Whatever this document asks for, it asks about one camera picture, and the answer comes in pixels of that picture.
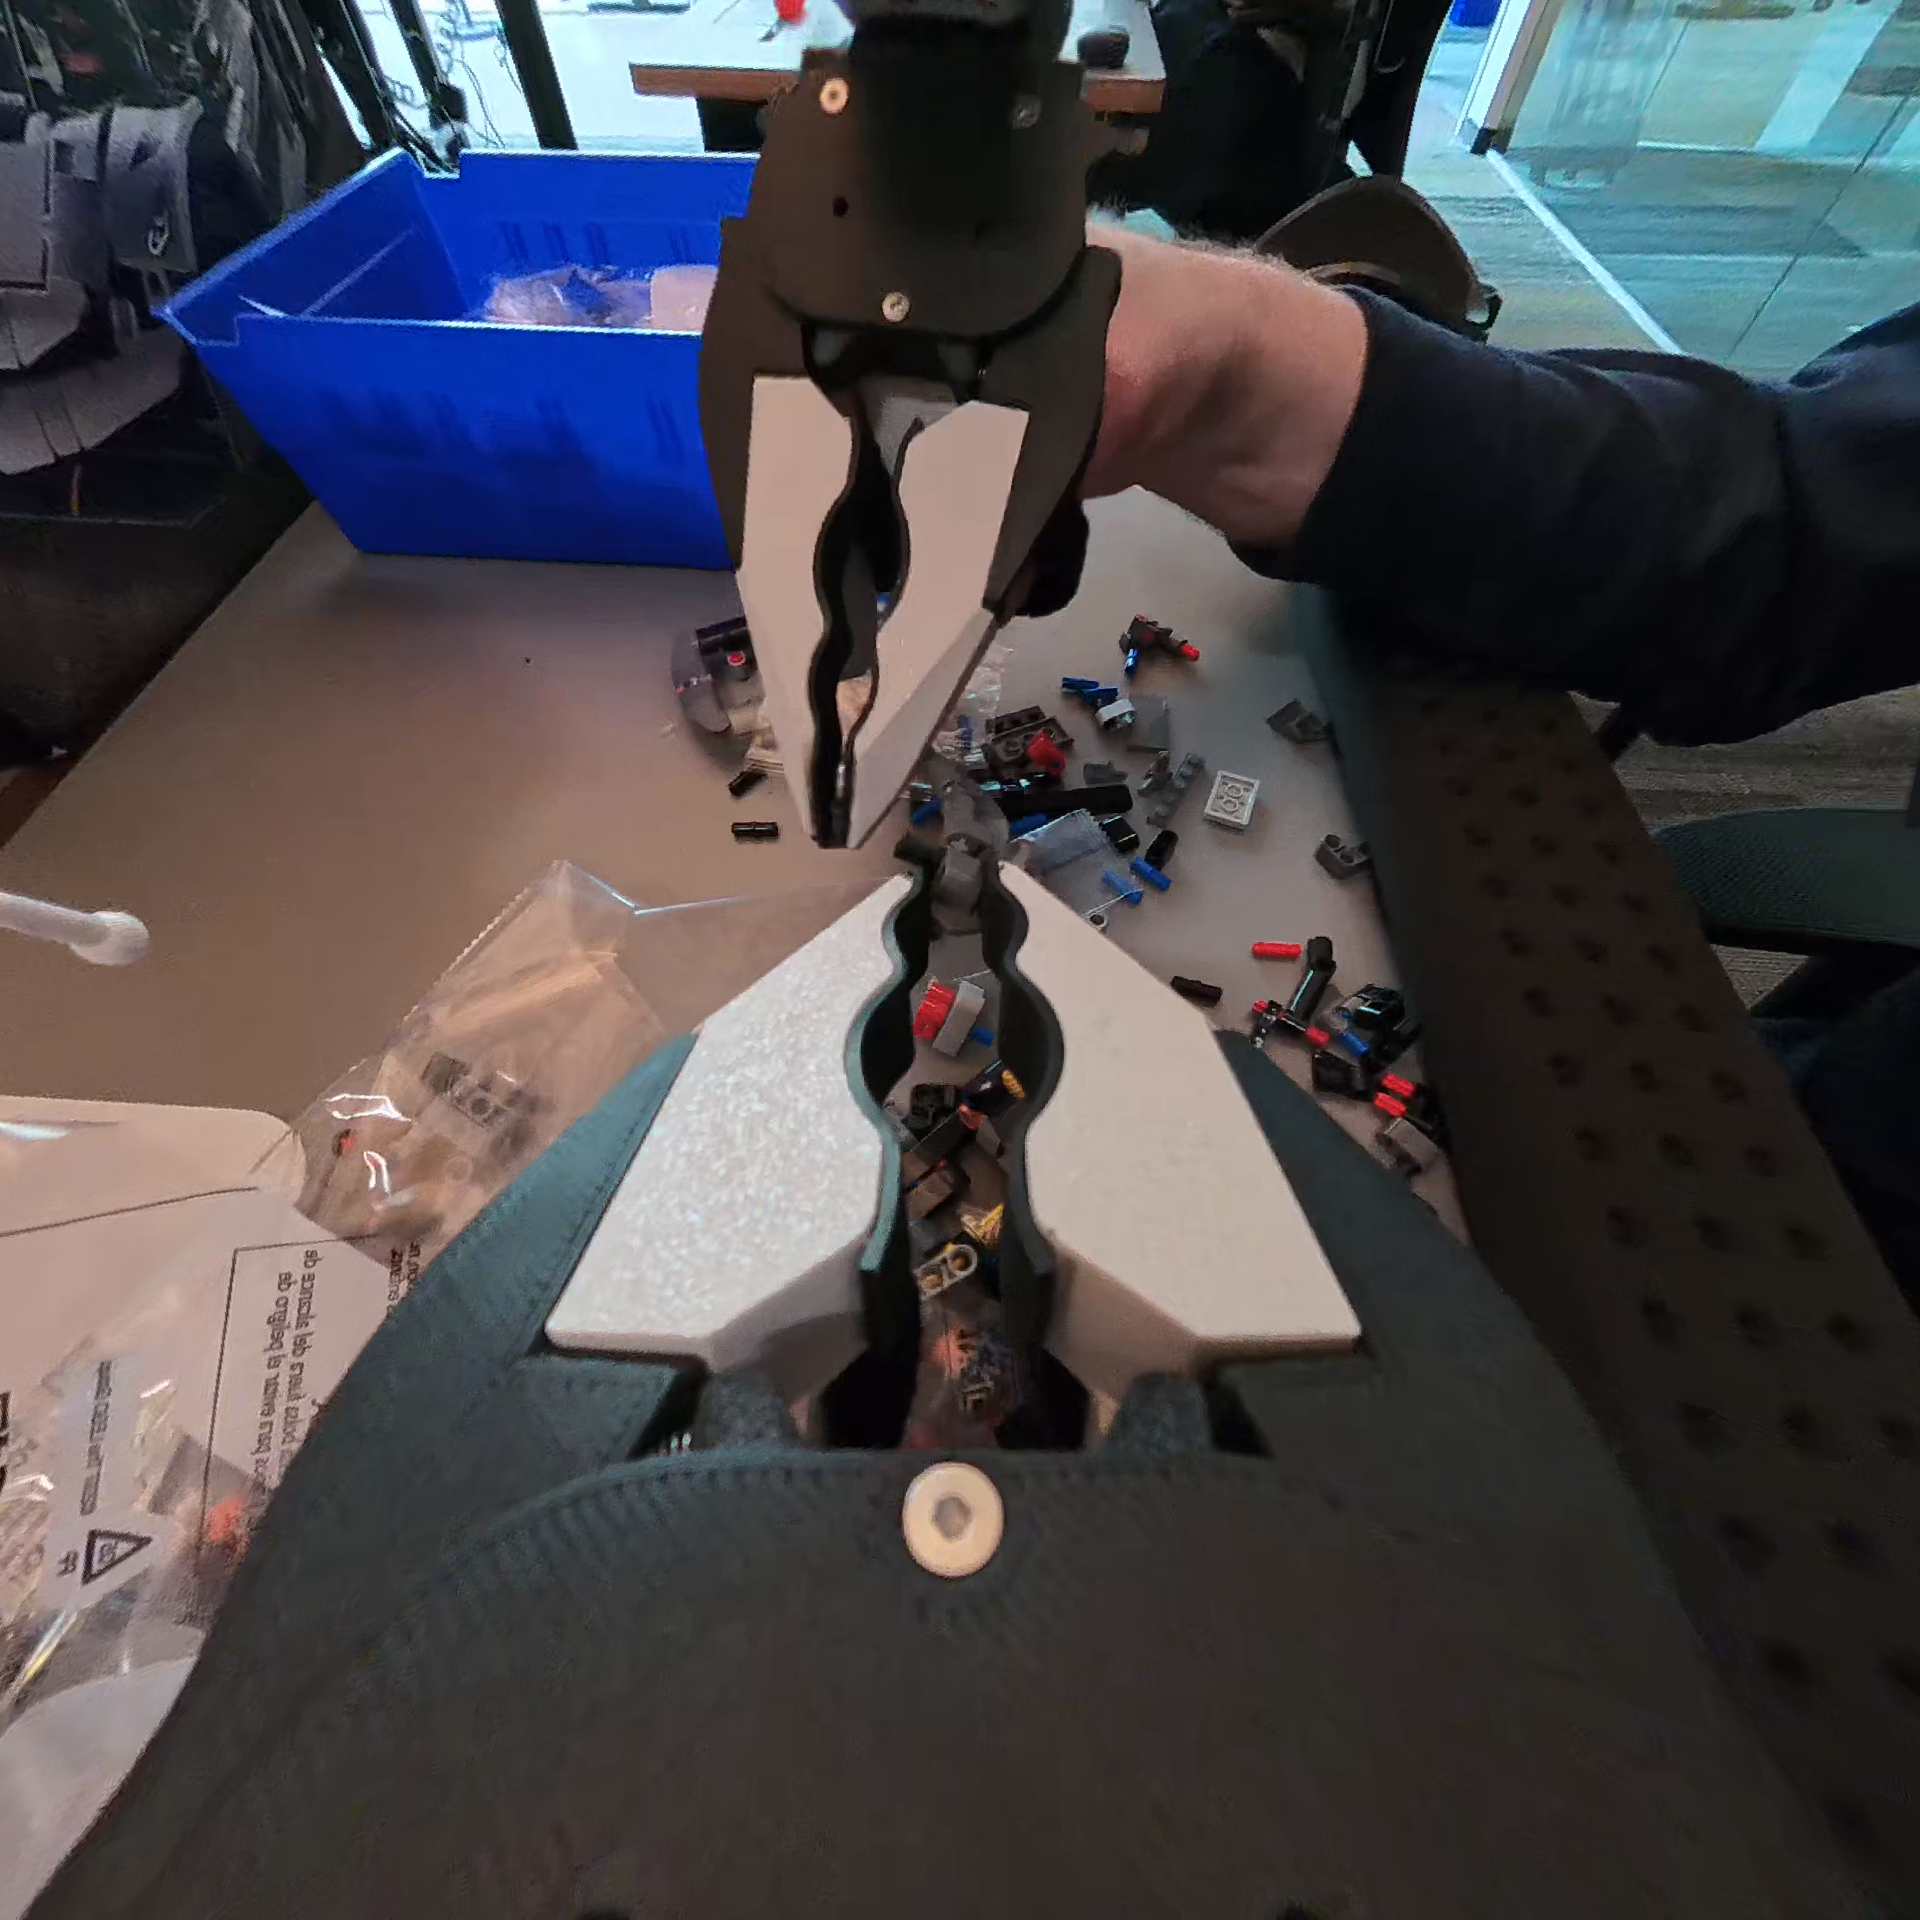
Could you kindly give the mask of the pile of loose lego pieces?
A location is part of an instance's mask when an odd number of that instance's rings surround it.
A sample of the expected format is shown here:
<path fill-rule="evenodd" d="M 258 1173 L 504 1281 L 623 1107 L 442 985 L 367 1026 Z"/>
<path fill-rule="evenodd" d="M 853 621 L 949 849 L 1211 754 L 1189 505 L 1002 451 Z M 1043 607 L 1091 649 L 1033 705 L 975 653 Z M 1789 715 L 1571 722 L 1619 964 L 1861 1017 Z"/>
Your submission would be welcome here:
<path fill-rule="evenodd" d="M 1325 1115 L 1310 1140 L 1358 1138 L 1419 1208 L 1446 1179 L 1433 1098 L 1422 1090 L 1422 1029 L 1385 937 L 1367 928 L 1371 858 L 1334 801 L 1334 746 L 1298 674 L 1282 692 L 1249 695 L 1222 652 L 1203 661 L 1187 636 L 1139 618 L 1115 663 L 1071 640 L 1045 642 L 1009 672 L 982 747 L 962 763 L 937 760 L 909 789 L 909 815 L 912 829 L 925 827 L 942 779 L 982 783 L 1009 823 L 1002 867 L 1032 873 L 1211 1023 L 1344 1288 L 1360 1267 L 1334 1235 L 1379 1229 L 1376 1204 L 1335 1199 L 1303 1149 L 1280 1144 L 1273 1085 L 1303 1088 Z M 1216 771 L 1262 783 L 1249 832 L 1203 821 Z M 982 1045 L 952 1060 L 919 1045 L 891 1098 L 901 1144 L 897 1111 L 912 1083 L 965 1083 L 1002 1058 L 992 891 L 983 905 L 982 939 L 936 945 L 917 989 L 919 1001 L 931 978 L 977 980 L 989 995 Z M 1015 1338 L 1002 1299 L 1009 1145 L 1000 1165 L 975 1160 L 965 1186 L 952 1173 L 904 1186 L 925 1324 L 912 1448 L 1061 1445 L 1069 1420 L 1054 1401 L 1114 1416 Z"/>

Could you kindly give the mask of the grey office chair back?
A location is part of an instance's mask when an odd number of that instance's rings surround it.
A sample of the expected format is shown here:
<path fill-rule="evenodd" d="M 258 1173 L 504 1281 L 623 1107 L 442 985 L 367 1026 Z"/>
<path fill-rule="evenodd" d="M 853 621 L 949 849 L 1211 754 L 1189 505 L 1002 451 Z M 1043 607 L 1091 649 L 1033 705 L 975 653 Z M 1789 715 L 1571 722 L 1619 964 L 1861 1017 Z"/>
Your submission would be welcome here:
<path fill-rule="evenodd" d="M 1475 343 L 1490 336 L 1502 314 L 1499 291 L 1479 274 L 1456 232 L 1398 176 L 1331 185 L 1262 234 L 1256 252 Z"/>

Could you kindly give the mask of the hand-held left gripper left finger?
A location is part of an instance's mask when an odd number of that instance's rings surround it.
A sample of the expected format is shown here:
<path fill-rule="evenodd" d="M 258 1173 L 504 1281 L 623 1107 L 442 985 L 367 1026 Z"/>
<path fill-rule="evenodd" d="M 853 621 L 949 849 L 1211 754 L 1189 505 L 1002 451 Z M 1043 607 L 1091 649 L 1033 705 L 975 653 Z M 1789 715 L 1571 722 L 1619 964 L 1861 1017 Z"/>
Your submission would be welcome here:
<path fill-rule="evenodd" d="M 784 1403 L 863 1362 L 877 1427 L 904 1420 L 922 1309 L 865 1042 L 917 899 L 880 881 L 699 1023 L 544 1322 L 555 1351 L 757 1375 Z"/>

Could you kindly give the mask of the person's right hand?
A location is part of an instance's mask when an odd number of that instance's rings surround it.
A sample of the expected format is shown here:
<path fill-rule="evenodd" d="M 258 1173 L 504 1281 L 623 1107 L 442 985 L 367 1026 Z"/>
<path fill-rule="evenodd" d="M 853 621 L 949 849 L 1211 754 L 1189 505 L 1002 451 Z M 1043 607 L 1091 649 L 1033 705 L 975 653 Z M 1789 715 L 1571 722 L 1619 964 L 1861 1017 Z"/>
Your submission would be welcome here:
<path fill-rule="evenodd" d="M 1083 498 L 1144 489 L 1235 545 L 1287 548 L 1353 423 L 1360 305 L 1256 253 L 1089 225 L 1121 261 Z"/>

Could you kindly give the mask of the clear bag with few pieces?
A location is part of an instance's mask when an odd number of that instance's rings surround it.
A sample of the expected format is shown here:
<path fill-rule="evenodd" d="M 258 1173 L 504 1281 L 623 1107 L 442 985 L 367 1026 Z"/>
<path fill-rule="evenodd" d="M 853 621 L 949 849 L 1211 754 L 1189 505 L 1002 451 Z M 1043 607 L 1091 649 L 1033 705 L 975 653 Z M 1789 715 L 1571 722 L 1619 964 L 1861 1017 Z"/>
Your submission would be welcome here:
<path fill-rule="evenodd" d="M 877 888 L 643 908 L 559 861 L 304 1107 L 270 1165 L 325 1233 L 427 1264 L 662 1045 Z"/>

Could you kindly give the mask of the blue plastic bin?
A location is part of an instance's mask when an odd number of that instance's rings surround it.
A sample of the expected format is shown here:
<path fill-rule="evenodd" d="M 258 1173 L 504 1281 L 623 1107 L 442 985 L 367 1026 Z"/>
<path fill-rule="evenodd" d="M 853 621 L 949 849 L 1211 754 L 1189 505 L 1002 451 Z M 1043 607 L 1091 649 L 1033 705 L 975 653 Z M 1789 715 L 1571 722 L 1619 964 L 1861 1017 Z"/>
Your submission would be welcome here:
<path fill-rule="evenodd" d="M 160 314 L 367 553 L 733 570 L 696 332 L 482 321 L 494 282 L 712 267 L 754 159 L 390 152 Z"/>

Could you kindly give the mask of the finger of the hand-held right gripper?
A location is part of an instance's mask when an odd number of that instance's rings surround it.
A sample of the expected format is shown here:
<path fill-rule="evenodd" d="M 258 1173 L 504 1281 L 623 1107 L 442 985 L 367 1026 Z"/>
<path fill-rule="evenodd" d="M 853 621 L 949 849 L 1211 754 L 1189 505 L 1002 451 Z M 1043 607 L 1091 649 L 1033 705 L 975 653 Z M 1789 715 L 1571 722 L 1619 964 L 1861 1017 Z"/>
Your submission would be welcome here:
<path fill-rule="evenodd" d="M 850 849 L 850 747 L 874 695 L 878 595 L 850 520 L 857 425 L 806 376 L 757 376 L 738 595 L 763 717 L 808 835 Z"/>
<path fill-rule="evenodd" d="M 847 849 L 891 810 L 998 631 L 992 567 L 1027 437 L 1018 407 L 936 393 L 880 393 L 877 423 L 904 557 L 837 778 Z"/>

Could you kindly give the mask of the black lego set box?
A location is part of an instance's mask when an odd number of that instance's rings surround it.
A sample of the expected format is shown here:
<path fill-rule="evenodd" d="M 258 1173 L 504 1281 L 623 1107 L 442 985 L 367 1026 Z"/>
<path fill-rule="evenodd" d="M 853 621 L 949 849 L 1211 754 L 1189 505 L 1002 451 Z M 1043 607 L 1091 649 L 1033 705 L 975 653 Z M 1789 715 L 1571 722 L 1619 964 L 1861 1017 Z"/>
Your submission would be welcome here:
<path fill-rule="evenodd" d="M 357 5 L 2 5 L 6 768 L 96 739 L 306 511 L 160 312 L 394 133 Z"/>

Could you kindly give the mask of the person's right forearm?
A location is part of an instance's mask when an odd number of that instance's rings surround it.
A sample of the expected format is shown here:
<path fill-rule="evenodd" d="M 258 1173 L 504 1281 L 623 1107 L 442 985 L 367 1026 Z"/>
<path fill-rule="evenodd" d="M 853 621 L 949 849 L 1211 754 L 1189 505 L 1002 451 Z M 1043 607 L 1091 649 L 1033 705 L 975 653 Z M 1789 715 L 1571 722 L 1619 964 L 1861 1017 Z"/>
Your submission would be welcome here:
<path fill-rule="evenodd" d="M 1472 343 L 1379 296 L 1358 404 L 1282 545 L 1435 657 L 1715 746 L 1919 684 L 1919 309 L 1782 380 Z"/>

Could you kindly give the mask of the black metal post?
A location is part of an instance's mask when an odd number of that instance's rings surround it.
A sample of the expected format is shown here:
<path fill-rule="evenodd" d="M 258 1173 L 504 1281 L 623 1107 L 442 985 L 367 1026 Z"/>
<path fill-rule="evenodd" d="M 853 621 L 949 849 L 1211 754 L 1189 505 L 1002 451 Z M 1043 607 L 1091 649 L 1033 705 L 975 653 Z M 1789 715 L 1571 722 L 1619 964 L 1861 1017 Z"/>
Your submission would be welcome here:
<path fill-rule="evenodd" d="M 581 143 L 573 127 L 541 3 L 496 0 L 494 10 L 502 36 L 513 57 L 520 91 L 534 117 L 537 146 L 551 153 L 576 153 Z"/>

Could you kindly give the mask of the dark grey lego dish assembly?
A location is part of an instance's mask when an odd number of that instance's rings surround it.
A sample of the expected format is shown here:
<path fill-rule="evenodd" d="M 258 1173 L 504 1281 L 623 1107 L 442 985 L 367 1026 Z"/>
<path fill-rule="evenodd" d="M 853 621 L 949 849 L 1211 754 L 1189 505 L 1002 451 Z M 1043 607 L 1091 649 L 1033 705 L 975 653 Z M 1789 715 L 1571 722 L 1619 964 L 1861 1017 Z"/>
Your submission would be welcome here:
<path fill-rule="evenodd" d="M 761 672 L 745 616 L 680 633 L 669 677 L 681 715 L 710 737 L 747 739 L 761 727 Z"/>

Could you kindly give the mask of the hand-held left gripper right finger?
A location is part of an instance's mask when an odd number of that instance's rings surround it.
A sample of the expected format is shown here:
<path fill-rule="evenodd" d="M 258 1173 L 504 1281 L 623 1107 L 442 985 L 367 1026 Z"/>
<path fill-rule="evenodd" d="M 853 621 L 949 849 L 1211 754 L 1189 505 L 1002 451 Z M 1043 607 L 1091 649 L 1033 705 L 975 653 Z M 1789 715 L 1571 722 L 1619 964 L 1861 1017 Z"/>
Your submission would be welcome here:
<path fill-rule="evenodd" d="M 1352 1359 L 1360 1314 L 1223 1036 L 1018 867 L 992 877 L 1015 1338 L 1115 1410 L 1153 1377 Z"/>

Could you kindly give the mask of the wooden background table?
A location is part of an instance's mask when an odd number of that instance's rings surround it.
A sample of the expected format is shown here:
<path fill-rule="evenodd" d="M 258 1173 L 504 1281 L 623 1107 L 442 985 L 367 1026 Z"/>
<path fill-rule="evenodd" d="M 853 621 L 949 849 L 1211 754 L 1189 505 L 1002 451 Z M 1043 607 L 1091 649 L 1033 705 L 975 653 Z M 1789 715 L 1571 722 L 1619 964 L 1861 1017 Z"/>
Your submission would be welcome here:
<path fill-rule="evenodd" d="M 849 10 L 835 3 L 808 3 L 793 31 L 778 25 L 773 3 L 697 3 L 643 23 L 662 34 L 632 57 L 638 96 L 750 107 L 768 106 L 808 57 L 837 53 L 853 34 Z M 1141 122 L 1162 109 L 1166 66 L 1147 3 L 1072 3 L 1064 57 L 1082 61 L 1093 112 Z"/>

